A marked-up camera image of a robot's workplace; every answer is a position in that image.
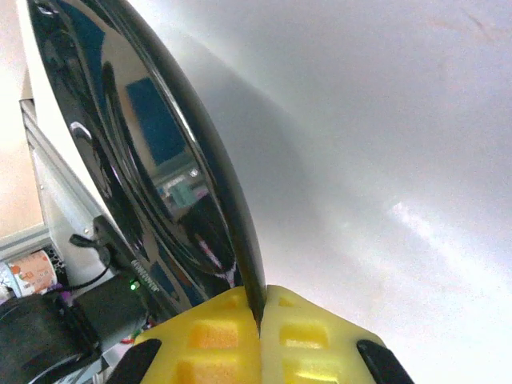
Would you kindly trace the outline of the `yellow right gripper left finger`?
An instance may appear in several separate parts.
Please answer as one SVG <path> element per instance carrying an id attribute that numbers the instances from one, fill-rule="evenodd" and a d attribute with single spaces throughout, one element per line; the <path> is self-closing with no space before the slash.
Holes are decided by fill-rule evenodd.
<path id="1" fill-rule="evenodd" d="M 242 287 L 142 332 L 108 383 L 260 383 L 258 328 Z"/>

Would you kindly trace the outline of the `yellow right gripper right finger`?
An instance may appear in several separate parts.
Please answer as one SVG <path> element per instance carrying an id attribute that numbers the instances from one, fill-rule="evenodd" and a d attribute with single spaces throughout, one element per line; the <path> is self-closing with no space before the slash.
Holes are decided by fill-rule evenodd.
<path id="1" fill-rule="evenodd" d="M 412 383 L 376 334 L 268 285 L 260 328 L 263 383 Z"/>

